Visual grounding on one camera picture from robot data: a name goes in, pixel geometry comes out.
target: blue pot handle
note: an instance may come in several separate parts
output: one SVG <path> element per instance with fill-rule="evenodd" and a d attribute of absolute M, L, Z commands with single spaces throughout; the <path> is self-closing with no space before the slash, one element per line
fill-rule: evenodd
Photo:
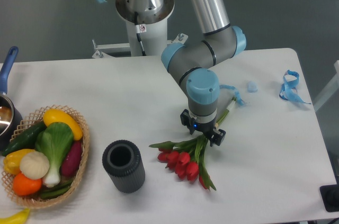
<path fill-rule="evenodd" d="M 11 47 L 0 70 L 0 93 L 7 94 L 7 80 L 14 64 L 19 48 Z"/>

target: cooking pot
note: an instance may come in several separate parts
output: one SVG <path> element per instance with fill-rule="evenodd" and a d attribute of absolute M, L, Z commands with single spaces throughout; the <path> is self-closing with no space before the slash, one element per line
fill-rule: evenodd
<path fill-rule="evenodd" d="M 11 47 L 0 70 L 0 151 L 4 150 L 22 116 L 7 97 L 7 80 L 19 49 Z"/>

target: wicker basket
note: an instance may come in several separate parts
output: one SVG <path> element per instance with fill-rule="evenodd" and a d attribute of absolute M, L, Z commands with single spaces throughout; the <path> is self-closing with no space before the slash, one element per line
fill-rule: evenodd
<path fill-rule="evenodd" d="M 61 177 L 61 183 L 68 181 L 69 179 L 74 179 L 70 189 L 63 195 L 55 198 L 55 199 L 49 199 L 49 200 L 42 200 L 39 198 L 38 194 L 33 194 L 29 196 L 18 196 L 14 193 L 12 190 L 12 184 L 13 179 L 15 175 L 6 173 L 5 171 L 2 171 L 2 185 L 5 187 L 5 191 L 7 192 L 7 196 L 16 204 L 21 205 L 23 207 L 27 207 L 30 209 L 40 209 L 40 208 L 46 208 L 51 207 L 53 205 L 56 205 L 58 203 L 61 203 L 63 200 L 68 198 L 77 188 L 78 184 L 80 183 L 85 167 L 86 162 L 88 158 L 88 151 L 90 147 L 90 132 L 88 130 L 88 125 L 82 115 L 80 115 L 79 112 L 76 110 L 68 107 L 68 106 L 56 106 L 53 105 L 51 107 L 42 107 L 39 110 L 36 110 L 34 113 L 30 113 L 28 117 L 26 117 L 24 120 L 21 121 L 20 125 L 17 126 L 17 129 L 14 131 L 14 134 L 12 135 L 13 140 L 18 134 L 20 134 L 25 129 L 29 128 L 31 125 L 35 124 L 38 121 L 42 120 L 43 114 L 49 110 L 49 109 L 60 109 L 68 113 L 71 117 L 74 118 L 80 125 L 82 131 L 83 131 L 83 138 L 82 138 L 82 146 L 83 146 L 83 153 L 82 153 L 82 159 L 80 162 L 80 167 L 74 177 L 71 178 L 65 178 Z"/>

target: yellow bell pepper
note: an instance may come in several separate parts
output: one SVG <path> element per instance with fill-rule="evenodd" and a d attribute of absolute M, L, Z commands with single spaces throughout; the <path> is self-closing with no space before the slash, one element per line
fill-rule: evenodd
<path fill-rule="evenodd" d="M 0 224 L 24 224 L 30 214 L 30 209 L 25 208 L 8 218 L 0 218 Z"/>
<path fill-rule="evenodd" d="M 22 157 L 33 151 L 33 149 L 22 149 L 8 154 L 6 158 L 4 158 L 4 171 L 12 175 L 20 173 L 20 161 Z"/>

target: gray floor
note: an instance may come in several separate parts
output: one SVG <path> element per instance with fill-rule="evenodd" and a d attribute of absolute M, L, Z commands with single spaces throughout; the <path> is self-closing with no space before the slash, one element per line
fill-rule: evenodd
<path fill-rule="evenodd" d="M 17 61 L 84 59 L 97 44 L 127 42 L 114 0 L 0 0 L 0 62 L 10 46 Z M 335 75 L 339 60 L 339 0 L 224 0 L 231 24 L 240 26 L 247 49 L 292 48 L 314 99 Z M 202 34 L 190 0 L 175 0 L 168 37 Z M 339 92 L 317 113 L 328 151 L 339 155 Z"/>

